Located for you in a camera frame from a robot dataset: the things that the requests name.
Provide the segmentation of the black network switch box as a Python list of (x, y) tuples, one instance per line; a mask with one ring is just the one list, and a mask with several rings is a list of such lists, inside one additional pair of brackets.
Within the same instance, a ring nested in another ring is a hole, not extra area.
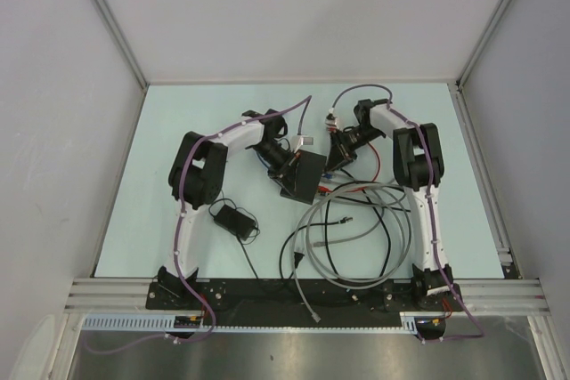
[(294, 196), (280, 196), (311, 205), (317, 194), (327, 158), (318, 153), (300, 150), (298, 162), (296, 194)]

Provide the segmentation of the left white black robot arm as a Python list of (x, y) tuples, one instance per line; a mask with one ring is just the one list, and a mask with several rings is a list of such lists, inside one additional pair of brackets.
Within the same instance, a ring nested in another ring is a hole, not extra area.
[(159, 269), (159, 289), (175, 307), (191, 306), (197, 297), (195, 278), (200, 261), (208, 251), (204, 223), (208, 208), (221, 193), (226, 162), (232, 155), (253, 149), (269, 166), (268, 176), (292, 197), (297, 190), (299, 155), (285, 150), (278, 140), (287, 134), (283, 115), (273, 109), (262, 115), (254, 110), (242, 114), (241, 121), (217, 135), (207, 137), (188, 132), (182, 140), (168, 176), (174, 199), (182, 212), (175, 228), (171, 255)]

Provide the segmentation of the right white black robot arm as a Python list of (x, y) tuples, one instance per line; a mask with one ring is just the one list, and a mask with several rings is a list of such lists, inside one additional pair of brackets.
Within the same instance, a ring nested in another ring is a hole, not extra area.
[(325, 117), (330, 136), (326, 169), (334, 171), (356, 159), (355, 151), (384, 136), (393, 142), (393, 173), (410, 206), (415, 255), (412, 262), (411, 300), (421, 310), (431, 310), (444, 293), (459, 297), (452, 268), (442, 243), (438, 216), (438, 191), (444, 161), (437, 126), (420, 125), (385, 100), (362, 100), (354, 107), (358, 125), (343, 131), (333, 108)]

